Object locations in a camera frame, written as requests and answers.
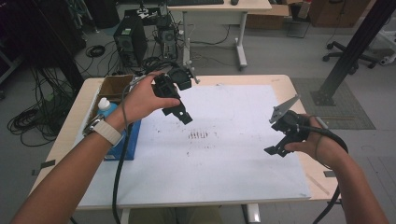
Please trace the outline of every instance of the wire bundle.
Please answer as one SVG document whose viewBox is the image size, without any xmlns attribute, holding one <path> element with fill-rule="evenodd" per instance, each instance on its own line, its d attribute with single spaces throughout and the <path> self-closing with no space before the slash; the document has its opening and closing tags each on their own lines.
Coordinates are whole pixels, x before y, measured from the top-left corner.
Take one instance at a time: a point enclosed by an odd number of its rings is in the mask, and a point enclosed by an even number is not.
<svg viewBox="0 0 396 224">
<path fill-rule="evenodd" d="M 8 130 L 21 137 L 21 142 L 28 147 L 40 147 L 54 141 L 62 128 L 63 121 L 68 115 L 74 102 L 70 85 L 57 78 L 56 72 L 49 69 L 32 69 L 35 78 L 34 105 L 23 110 L 19 115 L 11 119 Z M 43 87 L 49 85 L 51 93 L 45 95 Z M 27 143 L 23 136 L 32 130 L 39 130 L 44 139 L 43 143 Z"/>
</svg>

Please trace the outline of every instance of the hand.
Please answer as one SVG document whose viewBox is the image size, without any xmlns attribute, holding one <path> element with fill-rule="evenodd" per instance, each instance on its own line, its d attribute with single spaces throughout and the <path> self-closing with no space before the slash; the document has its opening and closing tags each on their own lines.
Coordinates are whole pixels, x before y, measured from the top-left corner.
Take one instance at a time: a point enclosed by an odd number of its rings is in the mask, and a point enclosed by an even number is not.
<svg viewBox="0 0 396 224">
<path fill-rule="evenodd" d="M 124 99 L 125 114 L 128 123 L 132 123 L 142 119 L 159 108 L 168 108 L 180 104 L 180 101 L 175 98 L 160 98 L 154 94 L 151 83 L 155 76 L 161 72 L 152 72 L 148 74 L 143 80 L 134 86 L 132 91 Z M 125 128 L 124 117 L 122 113 L 122 106 L 119 105 L 117 109 L 111 113 L 106 121 L 118 122 L 113 124 L 113 127 L 120 130 Z"/>
<path fill-rule="evenodd" d="M 322 128 L 315 117 L 311 117 L 309 122 L 312 127 Z M 331 138 L 320 133 L 311 132 L 308 139 L 302 143 L 289 143 L 285 145 L 288 151 L 302 151 L 314 160 L 333 168 L 337 165 L 340 156 L 347 156 L 347 153 Z"/>
</svg>

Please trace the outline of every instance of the whiteboard surface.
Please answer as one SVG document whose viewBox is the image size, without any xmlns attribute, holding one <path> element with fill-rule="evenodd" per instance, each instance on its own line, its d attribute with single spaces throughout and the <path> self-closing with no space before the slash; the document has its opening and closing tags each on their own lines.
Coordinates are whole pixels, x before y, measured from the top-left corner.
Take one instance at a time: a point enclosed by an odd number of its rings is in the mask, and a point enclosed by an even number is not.
<svg viewBox="0 0 396 224">
<path fill-rule="evenodd" d="M 263 149 L 279 105 L 269 85 L 193 86 L 179 92 L 193 121 L 154 111 L 141 123 L 134 161 L 123 164 L 120 207 L 260 203 L 310 197 L 297 155 Z M 109 207 L 117 161 L 103 161 L 79 204 Z"/>
</svg>

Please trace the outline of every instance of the white watch strap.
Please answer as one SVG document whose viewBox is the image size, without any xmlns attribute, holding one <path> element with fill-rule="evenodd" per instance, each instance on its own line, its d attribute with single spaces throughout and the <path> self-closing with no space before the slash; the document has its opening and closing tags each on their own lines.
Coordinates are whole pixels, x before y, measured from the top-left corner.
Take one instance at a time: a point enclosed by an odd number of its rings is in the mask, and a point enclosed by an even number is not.
<svg viewBox="0 0 396 224">
<path fill-rule="evenodd" d="M 122 138 L 122 135 L 104 120 L 99 121 L 99 123 L 93 127 L 93 130 L 102 135 L 113 146 Z"/>
</svg>

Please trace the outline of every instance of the smartwatch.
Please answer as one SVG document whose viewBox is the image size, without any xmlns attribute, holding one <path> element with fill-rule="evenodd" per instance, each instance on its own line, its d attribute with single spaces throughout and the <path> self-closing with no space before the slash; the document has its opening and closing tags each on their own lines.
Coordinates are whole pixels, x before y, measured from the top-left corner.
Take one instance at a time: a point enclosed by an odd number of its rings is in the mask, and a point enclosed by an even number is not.
<svg viewBox="0 0 396 224">
<path fill-rule="evenodd" d="M 122 135 L 117 132 L 117 130 L 105 122 L 105 116 L 103 114 L 98 114 L 93 118 L 93 120 L 85 126 L 82 134 L 87 136 L 92 132 L 99 133 L 113 146 L 115 146 L 122 138 Z"/>
</svg>

